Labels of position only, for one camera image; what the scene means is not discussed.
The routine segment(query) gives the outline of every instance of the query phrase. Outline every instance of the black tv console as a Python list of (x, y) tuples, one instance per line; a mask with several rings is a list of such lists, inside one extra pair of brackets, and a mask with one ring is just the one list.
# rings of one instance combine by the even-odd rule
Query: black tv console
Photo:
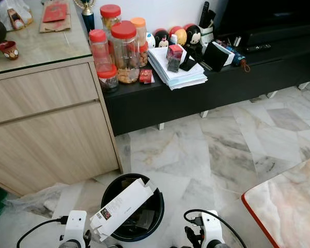
[(155, 83), (120, 84), (104, 94), (115, 135), (252, 99), (310, 81), (310, 35), (270, 42), (271, 50), (248, 54), (250, 73), (226, 66), (205, 69), (204, 84), (171, 91), (153, 70)]

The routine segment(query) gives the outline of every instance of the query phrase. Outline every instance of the black cable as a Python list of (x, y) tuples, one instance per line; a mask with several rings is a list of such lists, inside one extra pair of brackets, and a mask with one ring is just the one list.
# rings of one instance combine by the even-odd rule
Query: black cable
[(34, 228), (32, 228), (31, 230), (29, 230), (26, 234), (24, 234), (17, 242), (17, 245), (16, 247), (17, 248), (20, 248), (20, 244), (22, 242), (22, 240), (28, 236), (30, 233), (32, 233), (34, 230), (36, 230), (38, 227), (42, 226), (42, 225), (45, 225), (45, 224), (48, 224), (48, 223), (51, 223), (51, 222), (61, 222), (61, 224), (66, 224), (67, 223), (67, 220), (68, 220), (68, 216), (63, 216), (61, 218), (58, 218), (58, 219), (54, 219), (54, 220), (49, 220), (49, 221), (45, 221), (43, 223), (40, 223), (39, 225), (35, 226)]
[(188, 221), (189, 223), (193, 223), (193, 220), (189, 220), (187, 219), (186, 215), (189, 214), (189, 213), (192, 213), (192, 212), (203, 212), (203, 213), (207, 213), (213, 217), (215, 217), (216, 219), (220, 220), (225, 226), (228, 227), (228, 229), (231, 230), (232, 233), (234, 233), (234, 235), (239, 239), (240, 243), (242, 244), (243, 248), (247, 248), (247, 246), (245, 245), (245, 243), (243, 242), (243, 240), (240, 238), (240, 236), (238, 235), (238, 233), (225, 221), (223, 220), (222, 218), (220, 218), (219, 216), (207, 211), (207, 210), (203, 210), (203, 209), (191, 209), (191, 210), (188, 210), (186, 213), (184, 213), (184, 219), (186, 221)]

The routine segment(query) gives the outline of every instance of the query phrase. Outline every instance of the ceramic cup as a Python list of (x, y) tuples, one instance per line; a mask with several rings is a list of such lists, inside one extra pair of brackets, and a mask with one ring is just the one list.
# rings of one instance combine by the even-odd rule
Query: ceramic cup
[(15, 41), (4, 41), (0, 43), (0, 51), (6, 58), (17, 59), (19, 57), (19, 51), (16, 48)]

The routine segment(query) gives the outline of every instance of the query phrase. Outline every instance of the red table edge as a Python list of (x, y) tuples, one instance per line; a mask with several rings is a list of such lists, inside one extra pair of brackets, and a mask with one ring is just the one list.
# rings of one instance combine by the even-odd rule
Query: red table edge
[(265, 228), (265, 226), (263, 225), (263, 223), (260, 221), (260, 219), (257, 217), (257, 215), (255, 214), (255, 212), (253, 211), (253, 209), (249, 206), (248, 202), (246, 201), (244, 195), (245, 193), (242, 194), (241, 196), (241, 200), (243, 202), (243, 204), (245, 205), (246, 209), (249, 211), (249, 213), (251, 214), (251, 216), (254, 218), (254, 220), (257, 222), (257, 224), (259, 225), (259, 227), (262, 229), (262, 231), (265, 233), (265, 235), (267, 236), (267, 238), (270, 240), (271, 244), (273, 245), (273, 247), (275, 248), (280, 248), (279, 245), (275, 242), (275, 240), (273, 239), (273, 237), (270, 235), (270, 233), (268, 232), (268, 230)]

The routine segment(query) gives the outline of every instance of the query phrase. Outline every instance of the light wood drawer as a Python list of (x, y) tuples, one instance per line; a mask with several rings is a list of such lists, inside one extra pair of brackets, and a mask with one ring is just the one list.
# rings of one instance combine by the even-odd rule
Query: light wood drawer
[(0, 183), (24, 195), (118, 169), (99, 102), (0, 125)]
[(4, 79), (0, 80), (0, 122), (97, 98), (88, 64)]

